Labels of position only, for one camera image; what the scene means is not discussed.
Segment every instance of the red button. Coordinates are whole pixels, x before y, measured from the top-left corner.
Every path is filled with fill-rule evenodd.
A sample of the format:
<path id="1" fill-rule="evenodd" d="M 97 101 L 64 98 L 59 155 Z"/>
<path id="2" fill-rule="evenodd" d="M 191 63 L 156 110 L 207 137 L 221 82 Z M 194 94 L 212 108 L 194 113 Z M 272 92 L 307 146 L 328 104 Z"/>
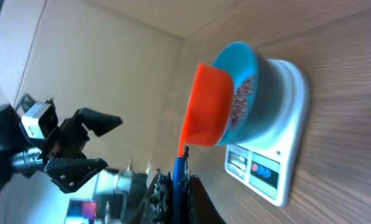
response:
<path id="1" fill-rule="evenodd" d="M 253 164 L 252 164 L 252 171 L 255 172 L 255 171 L 257 171 L 257 169 L 259 169 L 259 165 L 255 164 L 253 162 Z"/>

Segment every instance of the button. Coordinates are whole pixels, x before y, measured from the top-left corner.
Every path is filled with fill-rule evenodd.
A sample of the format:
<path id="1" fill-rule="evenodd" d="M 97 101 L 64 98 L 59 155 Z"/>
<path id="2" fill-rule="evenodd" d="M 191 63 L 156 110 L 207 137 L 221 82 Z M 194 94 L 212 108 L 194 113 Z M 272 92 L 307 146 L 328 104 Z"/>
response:
<path id="1" fill-rule="evenodd" d="M 265 172 L 264 167 L 259 166 L 259 168 L 257 169 L 257 173 L 260 174 L 260 175 L 262 175 L 264 172 Z"/>
<path id="2" fill-rule="evenodd" d="M 265 178 L 269 178 L 271 176 L 271 171 L 269 171 L 268 169 L 266 169 L 265 172 L 264 172 L 264 174 L 262 176 L 265 177 Z"/>
<path id="3" fill-rule="evenodd" d="M 258 168 L 259 168 L 259 165 L 257 165 L 256 163 L 253 162 L 252 171 L 255 172 L 255 171 L 257 171 Z"/>

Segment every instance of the orange scoop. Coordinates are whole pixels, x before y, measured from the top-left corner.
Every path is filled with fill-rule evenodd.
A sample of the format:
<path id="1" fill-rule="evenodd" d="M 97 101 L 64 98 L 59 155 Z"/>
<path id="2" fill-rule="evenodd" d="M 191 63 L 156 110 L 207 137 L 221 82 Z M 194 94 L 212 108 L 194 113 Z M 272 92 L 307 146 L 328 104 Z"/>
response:
<path id="1" fill-rule="evenodd" d="M 183 156 L 185 143 L 213 146 L 227 126 L 234 84 L 220 68 L 199 64 L 181 130 L 178 156 Z"/>

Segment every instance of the white digital scale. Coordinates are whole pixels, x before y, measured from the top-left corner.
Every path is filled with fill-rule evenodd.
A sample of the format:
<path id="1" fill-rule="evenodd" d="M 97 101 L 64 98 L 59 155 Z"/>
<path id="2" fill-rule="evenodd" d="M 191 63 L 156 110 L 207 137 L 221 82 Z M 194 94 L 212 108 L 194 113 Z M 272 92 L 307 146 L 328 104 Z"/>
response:
<path id="1" fill-rule="evenodd" d="M 228 144 L 225 170 L 276 206 L 288 202 L 309 108 L 309 85 L 285 60 L 267 60 L 282 87 L 278 113 L 256 138 Z"/>

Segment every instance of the wooden floor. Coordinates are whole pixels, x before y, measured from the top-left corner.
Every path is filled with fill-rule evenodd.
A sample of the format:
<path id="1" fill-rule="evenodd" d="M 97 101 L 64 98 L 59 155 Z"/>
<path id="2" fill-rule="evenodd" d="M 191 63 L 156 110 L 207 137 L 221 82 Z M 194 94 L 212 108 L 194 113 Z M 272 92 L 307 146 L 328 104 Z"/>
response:
<path id="1" fill-rule="evenodd" d="M 245 41 L 301 67 L 312 107 L 290 203 L 277 208 L 225 173 L 224 147 L 190 149 L 227 223 L 371 223 L 371 0 L 240 1 L 184 41 L 170 83 L 153 167 L 172 170 L 198 62 Z"/>

